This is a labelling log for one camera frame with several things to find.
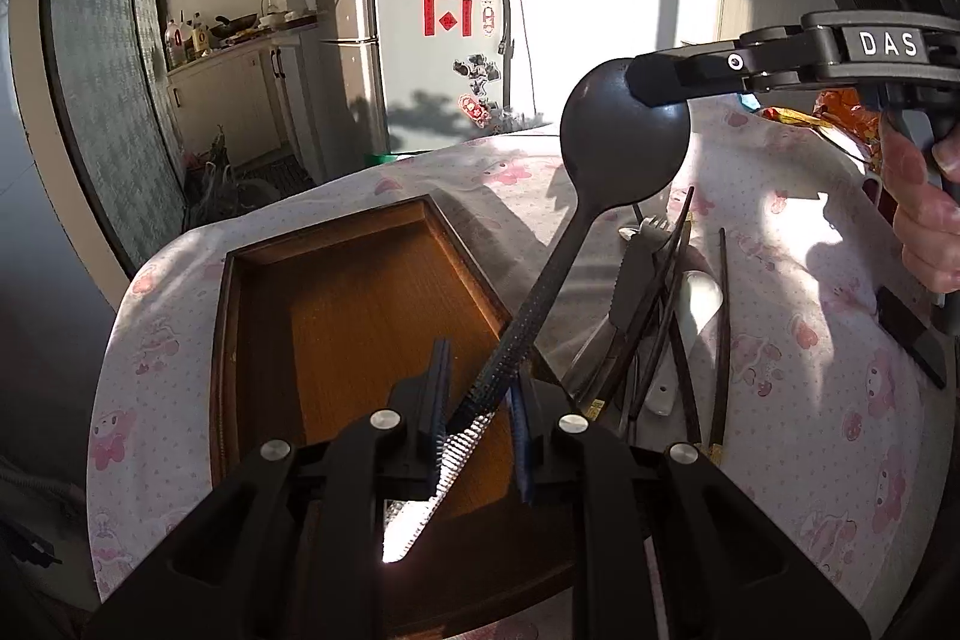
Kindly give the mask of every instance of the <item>table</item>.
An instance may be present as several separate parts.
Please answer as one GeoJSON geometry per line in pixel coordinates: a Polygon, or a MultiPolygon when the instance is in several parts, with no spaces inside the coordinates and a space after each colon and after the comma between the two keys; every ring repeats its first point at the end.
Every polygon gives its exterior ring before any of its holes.
{"type": "MultiPolygon", "coordinates": [[[[878,635],[940,501],[955,378],[934,389],[875,323],[880,285],[918,311],[925,295],[859,189],[856,165],[811,132],[745,114],[735,97],[690,105],[694,133],[667,210],[675,217],[696,185],[691,255],[714,273],[717,230],[727,230],[733,351],[723,469],[878,635]]],[[[358,172],[195,229],[137,273],[107,345],[90,431],[88,523],[103,598],[210,490],[210,357],[227,252],[423,193],[512,311],[575,203],[557,127],[546,126],[358,172]]],[[[632,220],[629,208],[597,220],[539,335],[558,376],[606,313],[624,247],[617,229],[632,220]]],[[[690,355],[704,425],[714,351],[712,324],[690,355]]],[[[645,426],[651,445],[683,432],[676,414],[645,426]]]]}

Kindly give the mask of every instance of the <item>human hand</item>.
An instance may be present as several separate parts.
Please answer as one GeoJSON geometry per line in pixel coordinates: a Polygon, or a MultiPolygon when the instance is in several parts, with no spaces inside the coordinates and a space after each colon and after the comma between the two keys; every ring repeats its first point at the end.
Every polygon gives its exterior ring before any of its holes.
{"type": "MultiPolygon", "coordinates": [[[[960,206],[926,181],[926,162],[913,143],[882,119],[883,185],[896,199],[894,234],[904,266],[934,293],[960,290],[960,206]]],[[[933,145],[942,175],[960,182],[960,127],[933,145]]]]}

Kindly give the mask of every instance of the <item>white refrigerator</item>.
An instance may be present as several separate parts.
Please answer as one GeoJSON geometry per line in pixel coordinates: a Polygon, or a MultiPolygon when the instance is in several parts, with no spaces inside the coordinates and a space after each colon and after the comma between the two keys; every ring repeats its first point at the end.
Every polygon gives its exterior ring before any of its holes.
{"type": "Polygon", "coordinates": [[[504,127],[502,0],[317,0],[301,35],[328,176],[504,127]]]}

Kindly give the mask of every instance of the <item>brown wooden tray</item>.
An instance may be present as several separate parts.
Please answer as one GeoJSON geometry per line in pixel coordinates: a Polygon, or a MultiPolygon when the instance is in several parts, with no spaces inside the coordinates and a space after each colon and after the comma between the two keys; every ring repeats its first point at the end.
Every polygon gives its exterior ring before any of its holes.
{"type": "MultiPolygon", "coordinates": [[[[214,485],[267,439],[333,439],[382,407],[395,381],[424,372],[438,336],[451,340],[452,407],[509,319],[429,196],[234,250],[214,336],[214,485]]],[[[501,410],[413,549],[383,566],[390,634],[465,632],[570,585],[569,511],[521,504],[511,474],[501,410]]]]}

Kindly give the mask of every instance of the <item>frying pan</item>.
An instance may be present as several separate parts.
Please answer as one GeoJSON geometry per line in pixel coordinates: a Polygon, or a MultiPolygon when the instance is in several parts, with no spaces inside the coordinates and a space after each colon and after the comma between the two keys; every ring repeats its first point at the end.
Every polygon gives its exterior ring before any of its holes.
{"type": "Polygon", "coordinates": [[[214,28],[210,28],[210,36],[214,36],[217,39],[226,39],[227,36],[232,36],[235,33],[239,33],[246,28],[253,28],[256,25],[256,15],[243,15],[242,18],[224,18],[223,15],[217,15],[217,22],[220,25],[215,25],[214,28]]]}

